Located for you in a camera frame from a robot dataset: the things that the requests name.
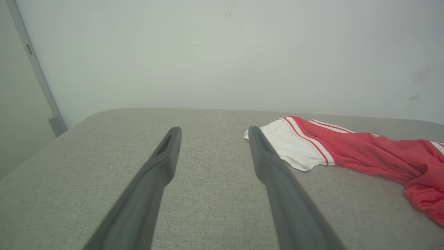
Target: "metal frame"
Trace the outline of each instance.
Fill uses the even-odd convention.
[[[51,109],[52,115],[50,115],[48,118],[49,124],[51,125],[54,134],[58,137],[67,130],[65,123],[62,120],[56,102],[54,102],[54,98],[52,97],[51,91],[48,88],[48,84],[45,80],[45,76],[43,75],[42,69],[40,68],[40,64],[39,61],[37,60],[36,54],[32,49],[31,41],[29,40],[28,33],[26,33],[26,29],[23,24],[22,18],[20,16],[20,12],[17,8],[16,1],[6,0],[6,3],[8,4],[12,19],[14,20],[14,24],[19,33],[20,39],[23,44],[23,48],[26,51],[32,69],[36,74],[37,81],[39,82],[40,88],[43,91],[43,95],[45,95],[46,102],[48,103],[49,108]]]

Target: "red and white garment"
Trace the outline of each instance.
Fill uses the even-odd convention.
[[[261,127],[279,157],[307,171],[316,165],[341,165],[381,175],[406,188],[410,202],[444,226],[444,144],[427,140],[393,141],[290,116]]]

